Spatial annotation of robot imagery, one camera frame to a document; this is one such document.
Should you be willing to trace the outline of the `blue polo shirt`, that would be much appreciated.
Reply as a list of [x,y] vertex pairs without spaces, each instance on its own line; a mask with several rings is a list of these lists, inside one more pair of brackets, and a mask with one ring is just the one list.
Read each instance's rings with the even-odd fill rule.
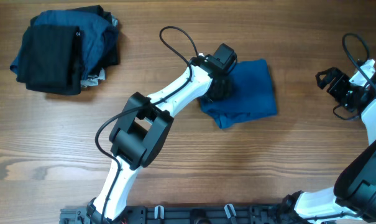
[[278,113],[266,60],[238,63],[231,72],[231,78],[233,92],[230,97],[212,103],[199,101],[202,112],[212,117],[220,129]]

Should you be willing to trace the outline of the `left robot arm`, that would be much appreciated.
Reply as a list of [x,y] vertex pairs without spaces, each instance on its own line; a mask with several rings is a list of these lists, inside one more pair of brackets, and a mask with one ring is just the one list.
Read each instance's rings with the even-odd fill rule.
[[161,151],[174,117],[202,96],[220,100],[231,94],[229,72],[237,62],[235,51],[221,44],[212,55],[199,54],[188,61],[184,73],[162,90],[144,96],[134,93],[123,111],[110,119],[112,159],[101,193],[87,206],[92,223],[116,223],[138,173]]

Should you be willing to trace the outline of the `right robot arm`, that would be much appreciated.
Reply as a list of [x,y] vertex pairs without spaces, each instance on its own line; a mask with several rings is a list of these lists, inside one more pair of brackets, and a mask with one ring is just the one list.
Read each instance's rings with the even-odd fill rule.
[[353,77],[332,67],[316,74],[317,85],[339,106],[359,112],[369,146],[338,177],[334,186],[317,192],[287,195],[277,210],[280,223],[324,223],[340,219],[376,222],[376,68],[370,59]]

